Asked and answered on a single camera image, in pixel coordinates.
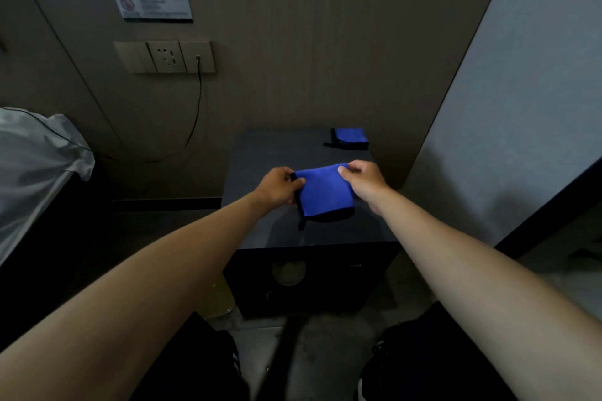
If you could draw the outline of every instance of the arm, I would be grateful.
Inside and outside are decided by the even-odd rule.
[[[599,399],[602,324],[492,247],[390,189],[376,164],[341,176],[386,220],[437,298],[520,399]]]
[[[148,245],[0,354],[0,399],[127,399],[260,217],[305,180],[257,189]]]

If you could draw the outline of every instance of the blue cloth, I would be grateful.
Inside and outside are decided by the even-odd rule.
[[[336,170],[347,163],[295,171],[296,177],[305,178],[298,199],[304,217],[311,217],[342,208],[353,208],[353,190]]]
[[[367,143],[368,139],[364,135],[364,129],[358,128],[336,128],[335,134],[338,139],[345,143]]]

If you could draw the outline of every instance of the blank wall plate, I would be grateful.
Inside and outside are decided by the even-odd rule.
[[[176,40],[146,43],[159,73],[186,73],[184,58]]]
[[[156,73],[146,42],[113,42],[117,54],[130,73]]]
[[[203,73],[215,73],[213,52],[210,42],[180,42],[184,62],[188,73],[196,73],[196,56],[200,56],[201,70]]]

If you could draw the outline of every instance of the folded blue cloth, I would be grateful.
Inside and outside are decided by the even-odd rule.
[[[345,149],[348,151],[367,151],[368,139],[364,134],[364,129],[357,128],[332,128],[330,130],[331,143],[324,143],[324,146],[330,148]]]
[[[347,163],[337,163],[291,174],[293,181],[305,178],[305,185],[295,192],[295,200],[301,214],[299,230],[305,228],[305,221],[334,222],[354,214],[351,185],[336,170],[341,165],[349,167]]]

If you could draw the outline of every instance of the tile floor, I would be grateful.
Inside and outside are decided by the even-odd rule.
[[[115,213],[107,232],[78,270],[68,294],[79,291],[155,239],[209,213],[206,210]],[[270,364],[280,344],[280,351],[290,356],[287,380],[282,382],[284,399],[351,400],[359,372],[370,358],[378,335],[388,326],[418,317],[430,303],[430,291],[421,276],[408,256],[399,253],[385,279],[357,313],[292,317],[287,322],[284,317],[245,320],[235,310],[229,317],[209,322],[216,329],[229,330],[234,337],[252,399],[261,393],[262,382],[270,374]]]

